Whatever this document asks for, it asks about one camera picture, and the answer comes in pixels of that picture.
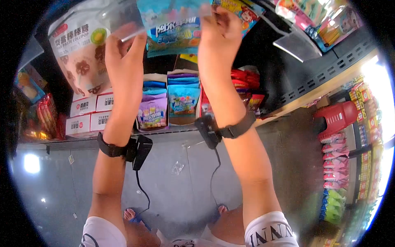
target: bright light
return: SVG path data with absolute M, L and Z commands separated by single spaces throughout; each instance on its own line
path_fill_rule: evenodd
M 38 157 L 32 154 L 25 155 L 24 168 L 29 173 L 38 173 L 40 171 L 40 161 Z
M 391 140 L 395 134 L 395 107 L 393 92 L 387 70 L 378 64 L 377 56 L 366 62 L 361 70 L 365 76 L 363 82 L 369 85 L 373 96 L 376 98 L 382 112 L 381 126 L 383 129 L 383 142 Z

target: fingers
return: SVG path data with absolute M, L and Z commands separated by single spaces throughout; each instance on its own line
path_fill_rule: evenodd
M 200 8 L 200 28 L 203 36 L 210 36 L 218 33 L 217 21 L 211 13 L 211 6 L 209 4 L 202 4 Z
M 108 36 L 105 41 L 105 63 L 115 63 L 121 60 L 121 54 L 119 53 L 119 47 L 121 40 L 114 35 Z
M 224 37 L 229 39 L 241 38 L 242 23 L 240 18 L 221 6 L 217 6 L 215 12 L 218 14 L 218 24 L 226 29 Z
M 147 33 L 143 32 L 137 35 L 130 47 L 128 53 L 125 55 L 126 60 L 133 60 L 133 61 L 143 61 L 144 57 L 144 49 L 147 43 Z

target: black cable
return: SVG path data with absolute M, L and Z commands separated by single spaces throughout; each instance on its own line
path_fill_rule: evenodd
M 148 194 L 143 190 L 143 188 L 142 188 L 141 185 L 140 185 L 139 171 L 136 171 L 136 179 L 137 179 L 137 185 L 139 186 L 140 190 L 145 194 L 145 196 L 146 196 L 147 199 L 148 199 L 148 208 L 145 209 L 145 210 L 143 210 L 143 211 L 141 211 L 140 213 L 138 213 L 138 214 L 135 216 L 135 218 L 137 218 L 137 216 L 139 216 L 140 214 L 142 214 L 142 213 L 144 213 L 145 211 L 147 211 L 147 210 L 149 209 L 149 205 L 151 204 L 151 201 L 149 200 Z
M 220 160 L 220 155 L 218 154 L 217 148 L 215 148 L 214 151 L 215 151 L 215 154 L 217 155 L 218 166 L 217 166 L 217 168 L 215 168 L 213 174 L 211 175 L 211 179 L 210 179 L 210 193 L 211 193 L 211 196 L 214 198 L 215 205 L 218 207 L 217 200 L 215 200 L 215 197 L 214 197 L 214 194 L 213 194 L 212 184 L 213 184 L 213 176 L 214 176 L 214 173 L 215 173 L 215 172 L 218 170 L 218 168 L 221 166 L 221 160 Z

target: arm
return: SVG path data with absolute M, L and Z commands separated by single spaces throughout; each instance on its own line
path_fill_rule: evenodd
M 126 54 L 120 40 L 106 40 L 105 63 L 114 93 L 114 106 L 105 126 L 103 140 L 124 147 L 129 142 L 143 95 L 143 54 L 147 37 L 137 36 Z M 125 177 L 123 157 L 108 157 L 99 150 L 93 172 L 92 205 L 88 217 L 113 223 L 126 237 L 121 214 L 121 194 Z
M 218 7 L 216 19 L 204 17 L 201 26 L 198 65 L 203 88 L 218 127 L 237 124 L 246 114 L 230 77 L 242 38 L 240 20 Z M 256 130 L 251 128 L 236 139 L 224 138 L 224 143 L 243 192 L 244 227 L 266 213 L 281 211 L 269 157 Z

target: black shelf edge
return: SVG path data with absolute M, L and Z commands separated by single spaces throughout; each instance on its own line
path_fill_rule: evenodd
M 373 43 L 373 39 L 371 36 L 368 36 L 364 40 L 361 40 L 348 53 L 335 60 L 331 65 L 329 65 L 322 71 L 316 73 L 314 76 L 307 77 L 307 79 L 305 79 L 301 83 L 293 83 L 294 88 L 287 91 L 279 98 L 280 101 L 278 102 L 278 105 L 274 110 L 281 108 L 282 106 L 298 99 L 299 97 L 305 95 L 313 89 L 323 85 L 327 81 L 335 78 L 340 73 L 350 68 L 353 64 L 368 55 L 375 48 L 376 46 Z

